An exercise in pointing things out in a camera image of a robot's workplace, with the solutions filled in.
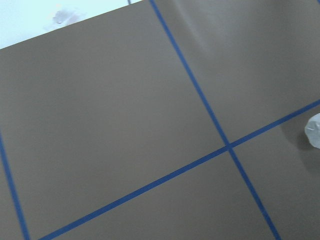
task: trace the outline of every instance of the gray tile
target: gray tile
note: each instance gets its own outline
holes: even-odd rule
[[[33,239],[223,146],[147,1],[2,49],[0,79]]]
[[[227,153],[106,212],[57,240],[272,240]]]
[[[319,94],[316,0],[158,0],[230,141]]]
[[[22,240],[22,232],[16,215],[15,206],[11,198],[7,179],[0,161],[0,239]]]
[[[320,149],[304,134],[320,107],[235,148],[282,239],[320,236]]]

